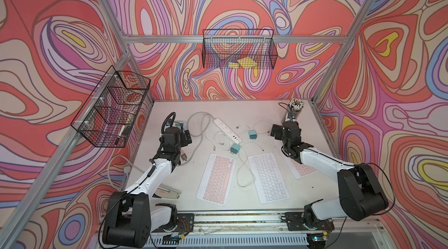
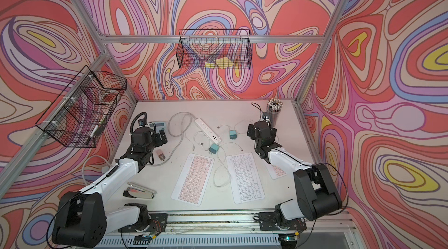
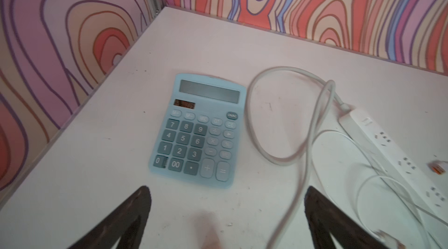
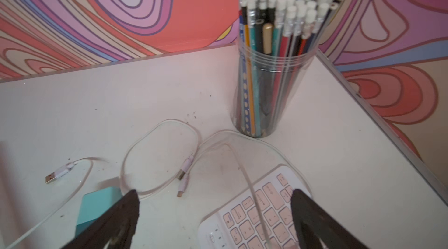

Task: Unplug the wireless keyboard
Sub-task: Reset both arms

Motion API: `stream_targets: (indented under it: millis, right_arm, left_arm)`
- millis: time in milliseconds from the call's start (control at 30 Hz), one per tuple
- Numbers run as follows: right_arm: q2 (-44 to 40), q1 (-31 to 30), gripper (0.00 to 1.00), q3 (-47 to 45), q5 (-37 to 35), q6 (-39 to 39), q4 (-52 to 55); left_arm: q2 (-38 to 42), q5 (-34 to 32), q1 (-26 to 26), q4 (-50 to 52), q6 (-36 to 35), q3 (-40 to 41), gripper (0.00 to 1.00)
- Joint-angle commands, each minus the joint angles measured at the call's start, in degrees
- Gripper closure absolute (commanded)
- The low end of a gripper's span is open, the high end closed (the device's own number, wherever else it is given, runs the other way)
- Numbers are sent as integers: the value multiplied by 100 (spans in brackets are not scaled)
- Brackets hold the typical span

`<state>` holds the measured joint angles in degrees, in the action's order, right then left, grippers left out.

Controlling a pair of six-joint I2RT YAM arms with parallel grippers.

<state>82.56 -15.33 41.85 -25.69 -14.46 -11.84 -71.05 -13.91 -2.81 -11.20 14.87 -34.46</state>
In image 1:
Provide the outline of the pink usb charger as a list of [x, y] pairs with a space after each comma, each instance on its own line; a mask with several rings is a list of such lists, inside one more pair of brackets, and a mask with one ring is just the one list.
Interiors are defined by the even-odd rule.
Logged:
[[181, 150], [181, 158], [182, 158], [182, 163], [186, 163], [186, 162], [188, 162], [188, 160], [189, 160], [189, 158], [188, 158], [188, 156], [187, 156], [187, 154], [186, 154], [186, 152], [182, 149]]

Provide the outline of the teal usb charger end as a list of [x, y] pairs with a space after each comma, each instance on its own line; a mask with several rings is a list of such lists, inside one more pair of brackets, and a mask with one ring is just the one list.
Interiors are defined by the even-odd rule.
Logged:
[[257, 139], [257, 137], [258, 137], [258, 134], [255, 130], [249, 130], [248, 135], [249, 135], [250, 139]]

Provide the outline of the teal usb charger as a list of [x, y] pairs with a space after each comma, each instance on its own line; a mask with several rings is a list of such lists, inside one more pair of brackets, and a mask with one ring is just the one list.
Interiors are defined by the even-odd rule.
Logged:
[[230, 152], [231, 152], [232, 154], [238, 154], [239, 151], [240, 151], [240, 145], [239, 145], [239, 144], [233, 144], [233, 145], [230, 147]]

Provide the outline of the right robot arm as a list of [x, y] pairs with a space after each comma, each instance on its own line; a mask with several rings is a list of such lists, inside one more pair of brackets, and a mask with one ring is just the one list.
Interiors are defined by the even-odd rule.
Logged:
[[386, 210], [389, 200], [371, 165], [339, 160], [315, 149], [302, 140], [297, 121], [274, 124], [271, 136], [282, 142], [281, 151], [293, 161], [312, 167], [337, 183], [338, 197], [318, 200], [304, 207], [301, 220], [305, 227], [333, 218], [349, 217], [361, 221]]

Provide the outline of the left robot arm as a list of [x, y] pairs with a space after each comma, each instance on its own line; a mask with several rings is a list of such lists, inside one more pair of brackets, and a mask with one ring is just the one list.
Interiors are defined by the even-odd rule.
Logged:
[[143, 248], [154, 230], [172, 231], [179, 223], [177, 208], [172, 203], [151, 199], [163, 180], [181, 165], [182, 148], [191, 144], [191, 136], [182, 126], [174, 126], [176, 113], [171, 112], [161, 127], [160, 145], [150, 166], [125, 191], [116, 191], [108, 199], [107, 211], [100, 224], [98, 243], [102, 249], [118, 247]]

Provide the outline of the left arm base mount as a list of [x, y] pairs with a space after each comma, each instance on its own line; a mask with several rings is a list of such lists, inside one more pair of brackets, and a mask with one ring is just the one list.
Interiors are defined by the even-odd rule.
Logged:
[[190, 233], [194, 230], [194, 218], [193, 213], [179, 213], [167, 225], [162, 225], [152, 230], [151, 233]]

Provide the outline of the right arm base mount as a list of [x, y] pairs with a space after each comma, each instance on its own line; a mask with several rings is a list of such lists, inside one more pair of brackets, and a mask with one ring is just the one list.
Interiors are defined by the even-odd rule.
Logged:
[[287, 224], [289, 231], [327, 231], [331, 233], [335, 227], [331, 219], [319, 220], [309, 211], [286, 212], [280, 220]]

